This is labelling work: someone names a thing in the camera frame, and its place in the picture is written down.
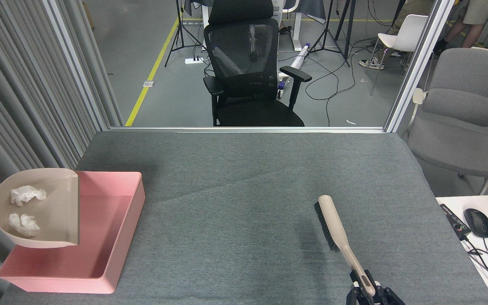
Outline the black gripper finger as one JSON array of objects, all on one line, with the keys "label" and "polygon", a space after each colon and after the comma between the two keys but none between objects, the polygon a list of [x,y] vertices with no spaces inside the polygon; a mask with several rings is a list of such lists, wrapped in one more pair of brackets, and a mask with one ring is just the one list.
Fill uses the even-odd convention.
[{"label": "black gripper finger", "polygon": [[382,287],[379,282],[374,282],[374,305],[405,305],[398,295],[389,287]]},{"label": "black gripper finger", "polygon": [[350,273],[350,278],[352,280],[352,286],[347,293],[346,304],[347,305],[369,305],[368,294],[365,290],[366,286],[362,282],[358,272],[352,270]]}]

